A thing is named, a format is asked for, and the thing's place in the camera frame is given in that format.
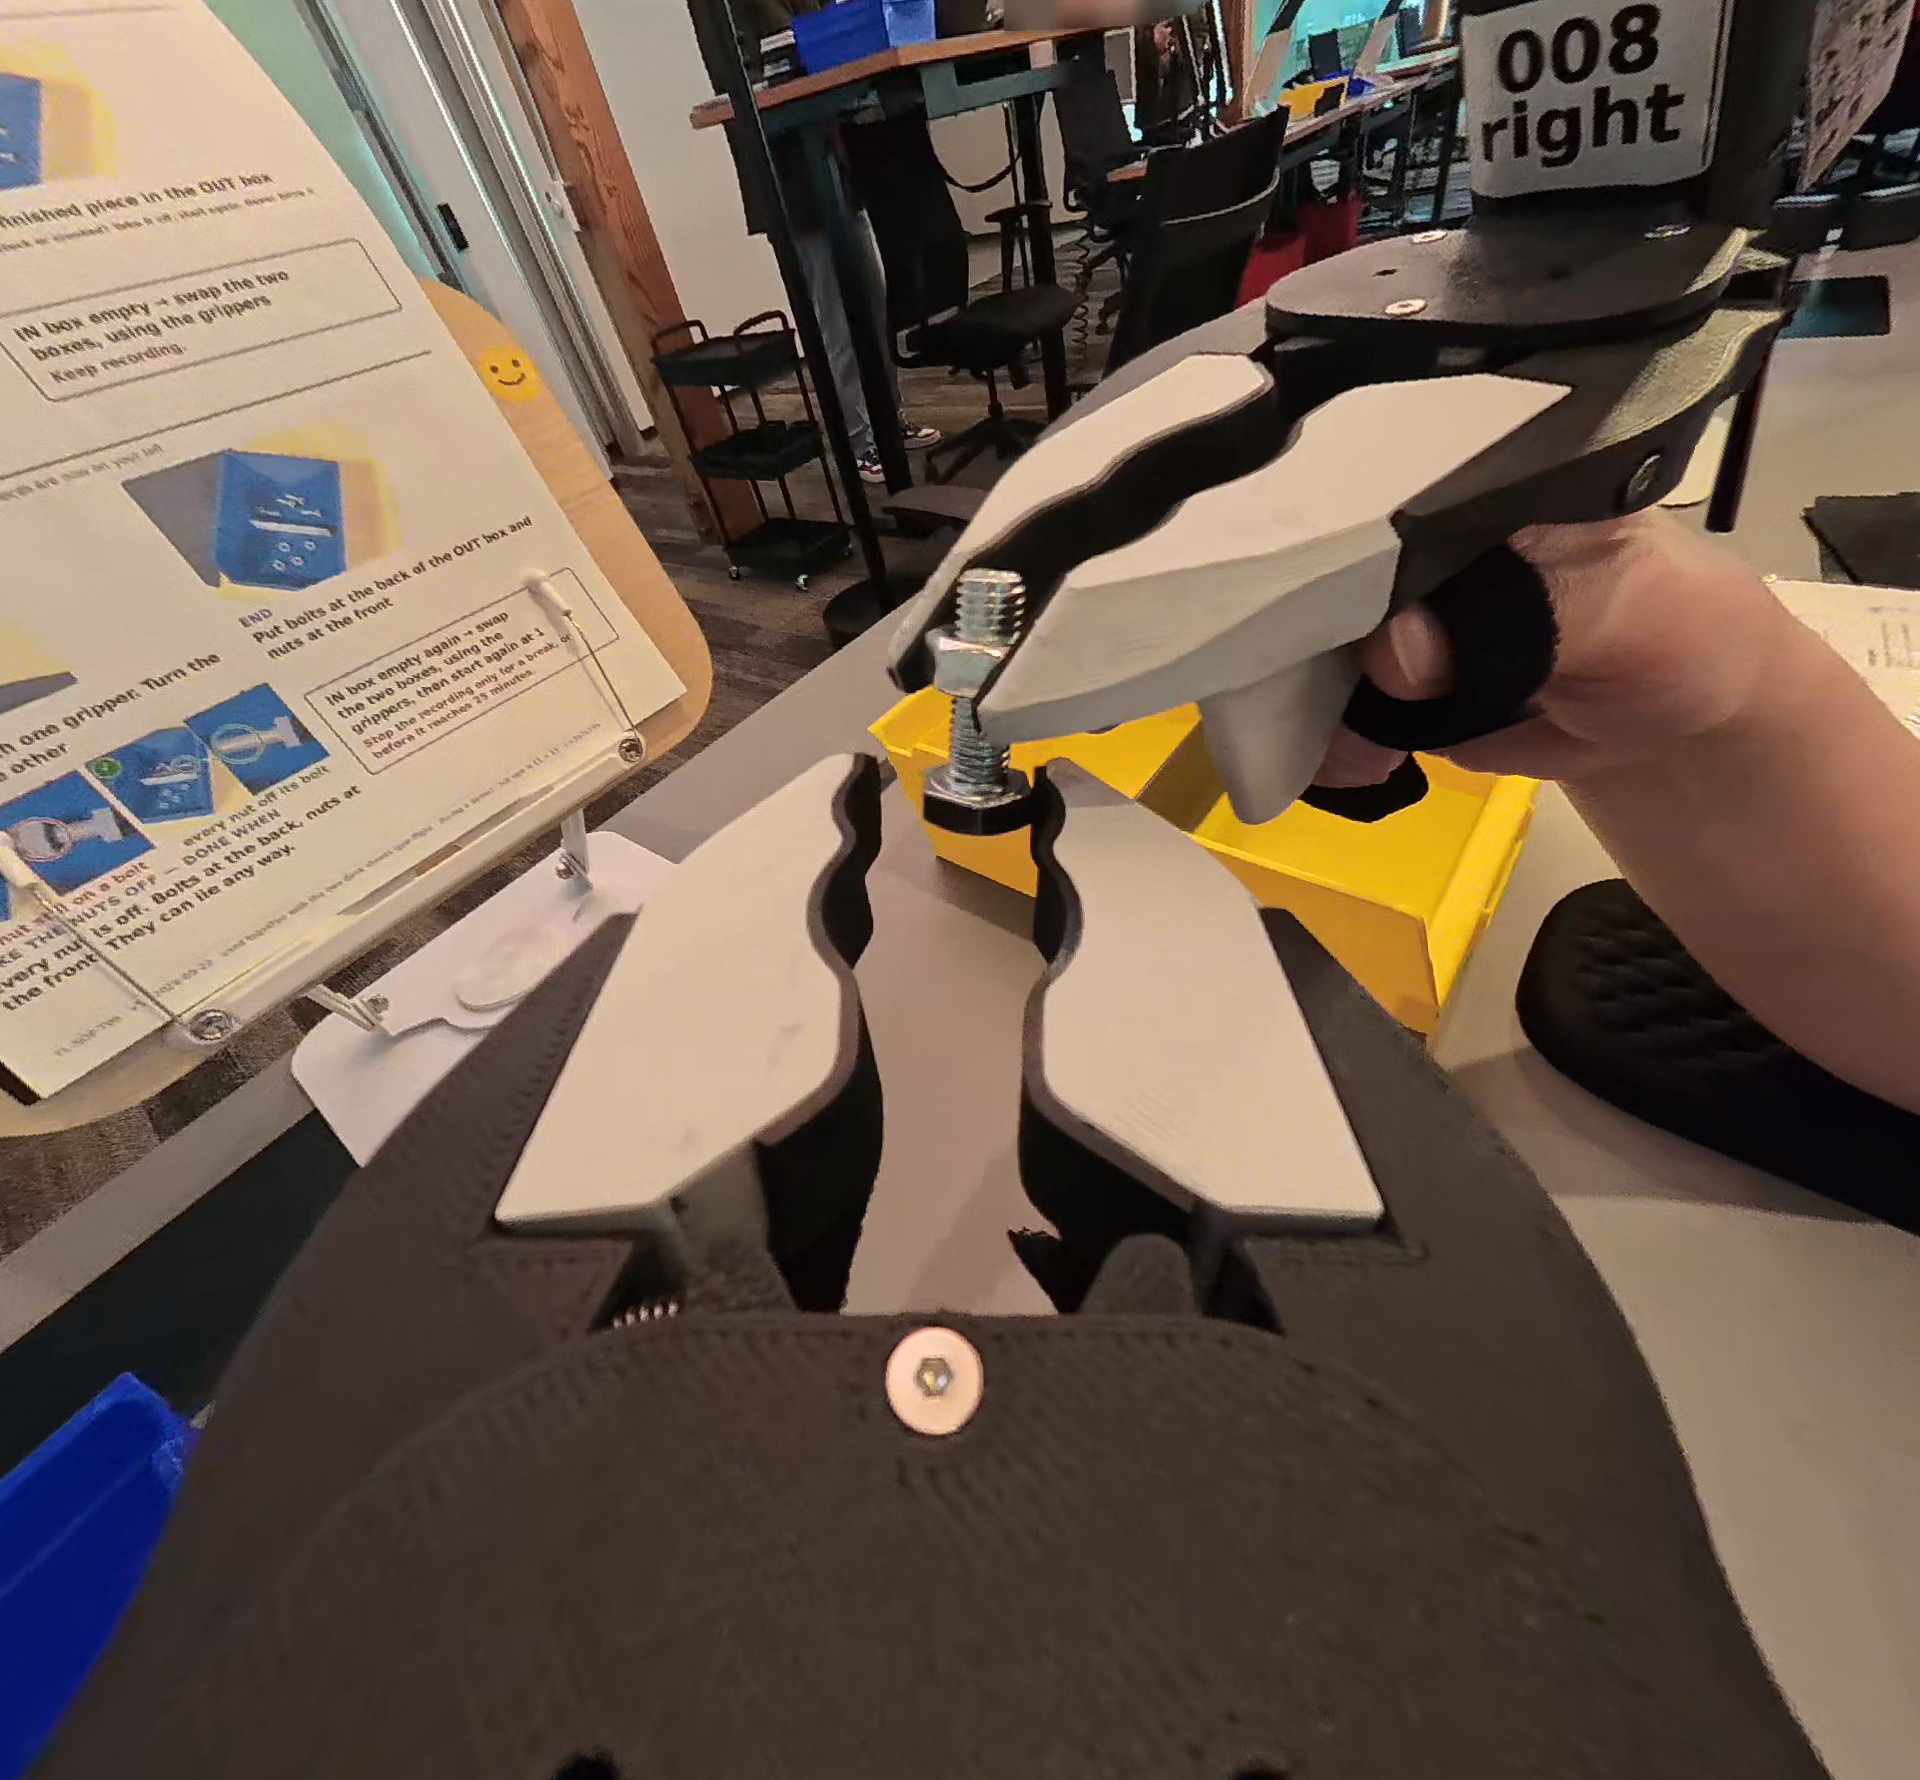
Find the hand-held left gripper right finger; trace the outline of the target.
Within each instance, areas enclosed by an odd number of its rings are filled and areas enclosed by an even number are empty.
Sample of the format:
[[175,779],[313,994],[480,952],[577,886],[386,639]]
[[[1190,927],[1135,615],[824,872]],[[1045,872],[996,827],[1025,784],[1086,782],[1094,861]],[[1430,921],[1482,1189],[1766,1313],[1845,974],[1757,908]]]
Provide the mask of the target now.
[[1038,771],[1031,845],[1020,1186],[1062,1248],[1381,1240],[1384,1196],[1255,893],[1074,761]]

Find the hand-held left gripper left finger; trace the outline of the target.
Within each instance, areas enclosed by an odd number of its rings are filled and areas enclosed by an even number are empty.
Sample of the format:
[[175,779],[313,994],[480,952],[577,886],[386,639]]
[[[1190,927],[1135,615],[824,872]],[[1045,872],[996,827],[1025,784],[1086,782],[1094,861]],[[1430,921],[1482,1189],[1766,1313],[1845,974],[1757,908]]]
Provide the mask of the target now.
[[847,1306],[887,1123],[855,974],[884,784],[834,752],[661,879],[497,1199],[505,1232],[637,1240],[676,1286],[755,1248],[798,1309]]

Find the yellow plastic bin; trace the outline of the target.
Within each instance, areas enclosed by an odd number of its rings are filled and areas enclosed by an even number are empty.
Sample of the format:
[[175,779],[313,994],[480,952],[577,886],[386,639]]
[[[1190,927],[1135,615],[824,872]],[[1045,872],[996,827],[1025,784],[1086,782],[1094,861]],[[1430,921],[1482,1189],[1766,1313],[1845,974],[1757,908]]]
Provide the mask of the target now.
[[1267,908],[1294,913],[1394,1017],[1422,1037],[1477,949],[1523,853],[1538,784],[1420,759],[1429,790],[1362,823],[1305,801],[1249,826],[1237,817],[1199,724],[1176,708],[1013,752],[1020,771],[1070,759],[1162,813]]

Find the steel hex nut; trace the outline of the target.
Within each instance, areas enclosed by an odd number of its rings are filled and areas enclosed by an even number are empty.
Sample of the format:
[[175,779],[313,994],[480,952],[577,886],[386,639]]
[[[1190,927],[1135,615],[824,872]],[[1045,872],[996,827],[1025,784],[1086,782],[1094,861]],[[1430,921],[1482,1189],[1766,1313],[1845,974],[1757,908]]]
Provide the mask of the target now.
[[968,634],[957,622],[934,626],[925,634],[931,683],[948,697],[974,702],[993,686],[1018,643],[1018,634]]

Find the steel hex bolt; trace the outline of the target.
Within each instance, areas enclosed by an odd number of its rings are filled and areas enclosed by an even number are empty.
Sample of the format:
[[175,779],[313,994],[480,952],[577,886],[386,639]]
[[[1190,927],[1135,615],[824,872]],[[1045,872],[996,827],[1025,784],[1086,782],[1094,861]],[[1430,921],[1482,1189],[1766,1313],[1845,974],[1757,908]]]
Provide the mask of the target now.
[[[1026,581],[1004,568],[970,568],[958,580],[952,615],[968,634],[1022,634]],[[981,697],[948,697],[947,759],[925,771],[925,821],[963,837],[1001,837],[1031,826],[1035,790],[1013,765],[1013,749],[995,741],[981,715]]]

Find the blue plastic bin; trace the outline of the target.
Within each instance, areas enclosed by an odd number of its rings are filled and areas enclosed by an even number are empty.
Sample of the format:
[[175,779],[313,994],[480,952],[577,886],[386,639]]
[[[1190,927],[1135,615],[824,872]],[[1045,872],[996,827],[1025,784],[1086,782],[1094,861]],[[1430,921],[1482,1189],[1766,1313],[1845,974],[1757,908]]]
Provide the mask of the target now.
[[130,1371],[3,1480],[3,1774],[24,1776],[146,1576],[196,1428]]

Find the person's right forearm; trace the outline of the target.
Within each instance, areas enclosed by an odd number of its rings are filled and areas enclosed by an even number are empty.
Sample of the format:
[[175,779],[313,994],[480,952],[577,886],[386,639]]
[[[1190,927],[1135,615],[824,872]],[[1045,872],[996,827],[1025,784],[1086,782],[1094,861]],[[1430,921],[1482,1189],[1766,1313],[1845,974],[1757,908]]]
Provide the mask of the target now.
[[1916,1111],[1919,741],[1821,643],[1832,659],[1781,711],[1558,784],[1759,1024]]

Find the person's right hand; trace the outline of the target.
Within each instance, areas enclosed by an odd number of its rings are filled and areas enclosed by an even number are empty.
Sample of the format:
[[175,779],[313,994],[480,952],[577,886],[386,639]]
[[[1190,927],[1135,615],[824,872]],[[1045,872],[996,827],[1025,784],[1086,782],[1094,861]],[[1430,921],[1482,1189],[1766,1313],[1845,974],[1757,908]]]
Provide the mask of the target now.
[[1760,573],[1662,505],[1509,543],[1548,594],[1554,667],[1520,718],[1440,747],[1466,769],[1575,784],[1652,763],[1782,711],[1832,661]]

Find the black office chair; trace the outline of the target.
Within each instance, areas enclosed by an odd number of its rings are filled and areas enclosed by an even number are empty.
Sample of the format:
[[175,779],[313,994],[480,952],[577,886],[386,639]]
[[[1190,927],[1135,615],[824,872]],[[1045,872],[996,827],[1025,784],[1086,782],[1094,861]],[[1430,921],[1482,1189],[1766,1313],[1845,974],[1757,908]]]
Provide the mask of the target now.
[[1289,113],[1147,160],[1102,377],[1234,309],[1283,178]]
[[895,363],[970,375],[986,396],[982,419],[947,447],[925,449],[926,475],[963,472],[984,451],[1001,463],[1018,459],[1045,424],[1010,414],[1002,385],[1017,379],[1028,352],[1064,337],[1074,293],[1045,280],[981,296],[972,289],[968,231],[922,115],[901,113],[882,126],[872,178]]

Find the printed marker sheet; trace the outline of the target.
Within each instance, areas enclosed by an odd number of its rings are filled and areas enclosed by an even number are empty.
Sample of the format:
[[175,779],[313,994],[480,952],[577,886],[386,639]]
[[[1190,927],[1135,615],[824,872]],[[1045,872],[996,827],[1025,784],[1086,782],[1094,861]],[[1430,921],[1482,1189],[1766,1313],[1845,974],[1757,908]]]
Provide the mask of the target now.
[[1916,0],[1821,0],[1808,48],[1798,192],[1813,192],[1888,97]]

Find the wood-top standing desk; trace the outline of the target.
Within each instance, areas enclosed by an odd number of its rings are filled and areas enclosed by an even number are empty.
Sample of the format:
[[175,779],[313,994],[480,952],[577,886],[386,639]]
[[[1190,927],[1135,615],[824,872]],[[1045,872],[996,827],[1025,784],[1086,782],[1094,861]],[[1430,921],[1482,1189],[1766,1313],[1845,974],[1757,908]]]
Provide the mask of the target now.
[[[1031,280],[1057,282],[1051,200],[1045,196],[1042,97],[1068,87],[1076,76],[1092,73],[1092,52],[1102,43],[1094,29],[1066,31],[981,31],[964,38],[887,50],[830,72],[755,87],[769,115],[786,127],[823,126],[833,130],[855,204],[867,215],[881,263],[882,303],[887,275],[870,217],[875,196],[877,142],[884,124],[916,115],[931,126],[944,118],[1004,107],[1017,134],[1017,172],[1020,200],[1007,207],[1002,222],[1022,225]],[[732,109],[727,95],[710,95],[694,106],[688,122],[694,130],[725,130]],[[1068,288],[1074,305],[1078,296]],[[1066,341],[1038,348],[1047,415],[1058,419],[1070,404]]]

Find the black mesh pad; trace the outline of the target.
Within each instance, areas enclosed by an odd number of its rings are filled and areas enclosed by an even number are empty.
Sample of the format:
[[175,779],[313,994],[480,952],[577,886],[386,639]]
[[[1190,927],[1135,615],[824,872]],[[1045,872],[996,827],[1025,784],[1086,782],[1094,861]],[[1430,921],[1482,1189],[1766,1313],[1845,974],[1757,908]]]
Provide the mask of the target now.
[[1764,1028],[1626,879],[1552,904],[1514,992],[1530,1047],[1686,1144],[1919,1234],[1919,1118]]

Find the printed paper sheet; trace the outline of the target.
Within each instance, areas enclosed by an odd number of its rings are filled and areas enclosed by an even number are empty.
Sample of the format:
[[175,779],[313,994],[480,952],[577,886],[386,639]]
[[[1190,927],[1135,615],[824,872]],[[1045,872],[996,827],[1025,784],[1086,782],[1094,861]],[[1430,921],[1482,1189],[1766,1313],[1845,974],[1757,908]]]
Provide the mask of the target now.
[[1919,731],[1919,592],[1768,575],[1784,607]]

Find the wooden backing board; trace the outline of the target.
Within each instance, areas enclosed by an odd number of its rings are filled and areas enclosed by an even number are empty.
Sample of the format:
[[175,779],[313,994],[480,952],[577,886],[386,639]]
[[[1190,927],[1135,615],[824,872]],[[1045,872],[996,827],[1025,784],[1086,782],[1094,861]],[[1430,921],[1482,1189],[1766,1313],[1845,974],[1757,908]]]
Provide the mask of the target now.
[[4,1137],[104,1120],[692,727],[552,396],[361,236],[4,254]]

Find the printed instruction sheet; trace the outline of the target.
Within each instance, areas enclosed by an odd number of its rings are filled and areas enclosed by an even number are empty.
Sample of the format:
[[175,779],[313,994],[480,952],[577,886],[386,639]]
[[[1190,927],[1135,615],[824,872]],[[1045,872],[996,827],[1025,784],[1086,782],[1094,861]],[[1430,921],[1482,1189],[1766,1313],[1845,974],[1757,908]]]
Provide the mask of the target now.
[[203,0],[4,0],[4,1098],[216,1047],[690,676]]

